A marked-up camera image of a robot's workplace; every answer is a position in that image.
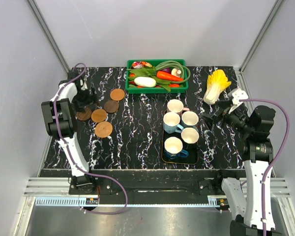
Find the dark walnut coaster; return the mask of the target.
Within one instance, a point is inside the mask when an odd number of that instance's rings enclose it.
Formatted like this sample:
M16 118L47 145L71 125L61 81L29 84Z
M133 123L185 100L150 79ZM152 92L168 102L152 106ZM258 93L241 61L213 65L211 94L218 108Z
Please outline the dark walnut coaster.
M104 110L109 114L113 114L117 112L118 109L119 109L119 103L115 100L109 100L104 104Z
M90 108L85 107L83 112L76 112L76 118L81 121L86 121L90 119L92 111Z

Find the light brown wooden coaster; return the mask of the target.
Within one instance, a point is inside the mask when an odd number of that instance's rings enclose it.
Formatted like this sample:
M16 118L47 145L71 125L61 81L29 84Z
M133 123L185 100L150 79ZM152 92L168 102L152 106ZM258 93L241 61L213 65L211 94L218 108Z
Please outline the light brown wooden coaster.
M107 118L107 112L104 109L96 109L91 114L93 122L100 123L105 121Z
M124 90L120 88L116 88L111 91L110 93L110 98L114 101L121 101L125 97L125 92Z

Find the woven rattan coaster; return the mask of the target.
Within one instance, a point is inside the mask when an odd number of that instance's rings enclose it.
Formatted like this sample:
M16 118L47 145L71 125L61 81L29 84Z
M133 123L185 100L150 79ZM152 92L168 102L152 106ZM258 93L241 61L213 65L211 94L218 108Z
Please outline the woven rattan coaster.
M100 122L95 127L95 135L99 138L107 138L113 132L113 126L108 121Z

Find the pink cup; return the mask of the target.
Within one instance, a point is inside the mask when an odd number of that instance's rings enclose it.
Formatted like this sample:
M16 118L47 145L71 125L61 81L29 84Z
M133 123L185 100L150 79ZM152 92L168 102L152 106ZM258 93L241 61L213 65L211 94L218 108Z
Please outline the pink cup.
M178 99L172 99L167 103L167 112L173 112L181 116L186 111L190 111L190 109L185 107L183 102Z

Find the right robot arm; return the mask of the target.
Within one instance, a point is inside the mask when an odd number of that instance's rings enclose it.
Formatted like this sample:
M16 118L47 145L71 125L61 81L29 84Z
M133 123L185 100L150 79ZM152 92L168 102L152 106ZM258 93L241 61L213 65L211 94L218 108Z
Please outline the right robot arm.
M242 139L241 156L246 173L247 190L235 177L221 176L214 189L226 195L233 219L232 236L278 236L271 206L271 163L273 147L268 138L274 125L276 111L268 106L257 106L251 116L236 111L230 100L216 102L218 110L213 115L202 115L209 129L218 122L235 128Z

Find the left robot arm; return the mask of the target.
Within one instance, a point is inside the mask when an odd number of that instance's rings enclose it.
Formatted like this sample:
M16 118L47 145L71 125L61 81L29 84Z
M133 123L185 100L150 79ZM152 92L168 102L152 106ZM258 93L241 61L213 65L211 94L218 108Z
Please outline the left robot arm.
M84 69L68 72L67 79L60 81L55 96L41 103L46 131L63 149L73 177L82 177L89 172L77 139L76 113L85 113L88 106L98 102L95 88L88 88L84 80L85 72Z

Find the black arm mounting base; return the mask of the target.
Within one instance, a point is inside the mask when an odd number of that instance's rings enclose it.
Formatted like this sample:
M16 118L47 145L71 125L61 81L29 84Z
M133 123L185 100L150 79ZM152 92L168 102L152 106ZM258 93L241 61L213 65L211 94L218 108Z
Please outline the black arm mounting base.
M209 195L223 195L223 177L245 178L244 170L98 170L116 179L98 178L101 205L200 205Z

